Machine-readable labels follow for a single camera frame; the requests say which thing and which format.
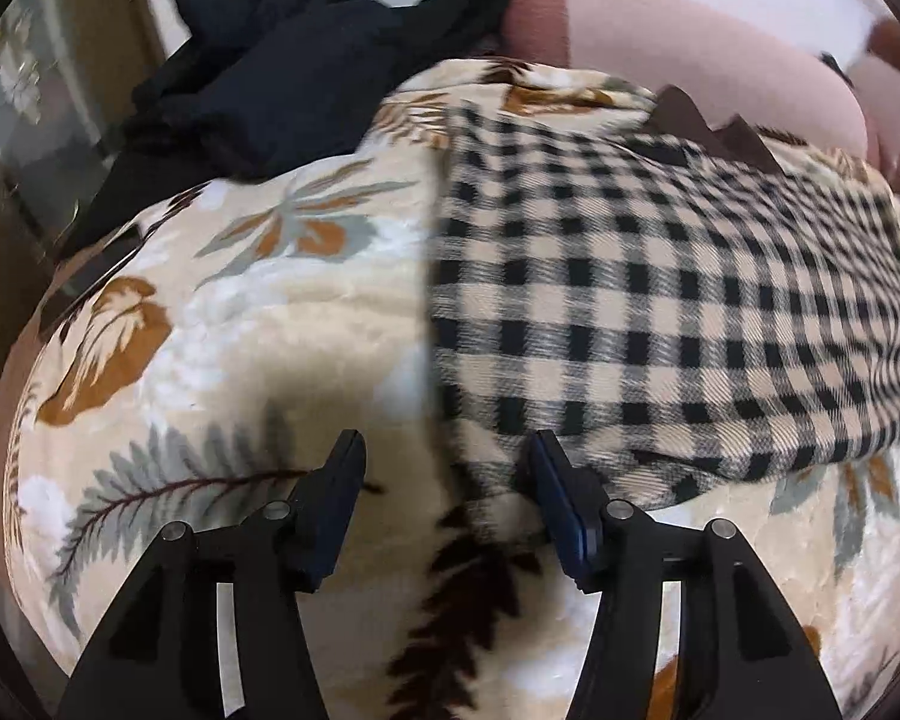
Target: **fern leaf pattern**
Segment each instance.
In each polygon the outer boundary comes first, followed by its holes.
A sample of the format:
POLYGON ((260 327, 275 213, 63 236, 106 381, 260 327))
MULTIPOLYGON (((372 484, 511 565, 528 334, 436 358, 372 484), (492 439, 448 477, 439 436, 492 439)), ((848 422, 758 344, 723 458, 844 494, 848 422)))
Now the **fern leaf pattern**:
POLYGON ((477 709, 468 680, 477 676, 474 648, 490 651, 501 614, 520 616, 512 567, 542 573, 533 552, 508 557, 495 544, 469 533, 463 507, 452 509, 437 526, 463 530, 437 552, 430 574, 439 586, 423 602, 429 620, 410 631, 410 642, 389 666, 403 682, 389 703, 391 720, 458 720, 459 707, 477 709))
POLYGON ((10 510, 7 512, 7 528, 10 530, 10 540, 17 549, 23 549, 23 535, 21 522, 26 513, 20 505, 20 439, 26 424, 34 420, 38 405, 39 386, 36 382, 30 382, 26 388, 26 394, 20 403, 20 409, 13 425, 10 436, 10 454, 7 457, 7 501, 10 510))
POLYGON ((508 56, 491 57, 480 83, 519 84, 529 69, 530 63, 520 59, 511 59, 508 56))
MULTIPOLYGON (((244 426, 226 437, 212 424, 197 451, 178 430, 160 435, 151 428, 145 445, 130 442, 124 454, 111 453, 110 469, 96 471, 96 484, 83 491, 50 576, 50 603, 79 637, 74 593, 90 562, 117 557, 121 549, 128 559, 171 520, 197 531, 240 522, 266 501, 285 497, 306 472, 293 466, 290 428, 272 404, 258 442, 244 426)), ((382 492, 372 484, 365 490, 382 492)))

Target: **checkered fabric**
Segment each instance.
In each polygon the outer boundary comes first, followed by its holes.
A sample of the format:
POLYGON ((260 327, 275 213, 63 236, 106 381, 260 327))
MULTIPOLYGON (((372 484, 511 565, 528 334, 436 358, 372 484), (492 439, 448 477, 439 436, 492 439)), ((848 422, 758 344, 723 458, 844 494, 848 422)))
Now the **checkered fabric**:
POLYGON ((890 196, 671 136, 448 119, 434 360, 485 538, 535 526, 514 502, 533 429, 651 508, 900 443, 890 196))

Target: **brown cloth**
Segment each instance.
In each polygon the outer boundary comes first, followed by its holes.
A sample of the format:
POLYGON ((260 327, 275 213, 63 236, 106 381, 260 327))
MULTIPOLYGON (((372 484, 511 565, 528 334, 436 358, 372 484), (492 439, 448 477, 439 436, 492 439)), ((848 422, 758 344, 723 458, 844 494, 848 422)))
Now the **brown cloth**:
POLYGON ((771 175, 783 174, 773 154, 744 119, 735 116, 726 127, 711 130, 690 95, 677 86, 668 86, 656 96, 656 108, 641 131, 684 138, 698 143, 712 157, 743 162, 771 175))

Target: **blanket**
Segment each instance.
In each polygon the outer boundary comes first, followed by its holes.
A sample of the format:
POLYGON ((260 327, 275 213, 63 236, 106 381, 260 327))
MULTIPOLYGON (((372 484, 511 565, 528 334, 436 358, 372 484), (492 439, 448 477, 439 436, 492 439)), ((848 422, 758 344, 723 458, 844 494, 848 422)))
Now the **blanket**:
POLYGON ((519 527, 494 514, 514 509, 531 430, 653 508, 900 444, 887 188, 475 107, 449 127, 431 317, 455 467, 489 538, 519 527))
MULTIPOLYGON (((439 64, 384 101, 354 154, 144 210, 137 223, 158 229, 140 253, 22 366, 15 391, 1 386, 0 564, 65 671, 165 522, 237 522, 357 428, 367 488, 336 573, 300 597, 330 715, 565 716, 598 599, 549 548, 476 538, 434 429, 429 255, 445 113, 463 101, 589 133, 636 129, 655 105, 594 71, 439 64)), ((842 153, 765 143, 792 175, 882 186, 842 153)), ((11 356, 8 377, 20 362, 11 356)), ((736 522, 845 716, 880 695, 900 663, 900 445, 653 515, 736 522)), ((226 624, 226 604, 220 615, 226 624)), ((654 719, 669 716, 678 636, 668 586, 654 719)), ((232 669, 223 684, 235 709, 232 669)))

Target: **bed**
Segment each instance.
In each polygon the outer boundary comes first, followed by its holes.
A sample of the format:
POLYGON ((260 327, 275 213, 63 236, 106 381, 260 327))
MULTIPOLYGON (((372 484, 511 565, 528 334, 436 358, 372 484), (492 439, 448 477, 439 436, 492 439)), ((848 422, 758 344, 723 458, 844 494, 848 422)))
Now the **bed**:
MULTIPOLYGON (((620 45, 658 49, 653 25, 672 2, 605 0, 631 10, 612 10, 618 28, 607 34, 621 44, 595 47, 578 40, 592 34, 581 25, 597 18, 594 1, 514 0, 505 49, 519 59, 423 71, 384 101, 352 155, 255 186, 214 180, 149 207, 135 220, 151 230, 144 248, 45 346, 38 313, 31 319, 0 385, 0 575, 65 671, 164 523, 239 521, 285 495, 353 427, 370 447, 367 484, 338 570, 300 601, 330 714, 564 716, 597 599, 576 591, 547 547, 501 532, 511 519, 492 538, 473 528, 434 435, 427 304, 447 111, 469 104, 614 136, 655 108, 645 87, 675 83, 708 119, 749 106, 740 112, 753 124, 797 132, 762 139, 788 176, 893 195, 865 161, 855 98, 812 57, 701 11, 689 22, 722 28, 727 45, 746 33, 758 50, 749 61, 773 56, 791 72, 754 79, 711 55, 720 70, 708 76, 701 57, 686 61, 684 31, 664 36, 683 61, 645 50, 648 74, 640 53, 620 45), (787 92, 796 118, 774 104, 787 92)), ((900 241, 900 199, 890 206, 900 241)), ((900 668, 900 442, 718 485, 653 515, 690 527, 734 521, 802 623, 845 717, 879 699, 900 668)), ((652 718, 669 716, 678 630, 668 587, 652 718)), ((223 688, 233 707, 236 686, 223 688)))

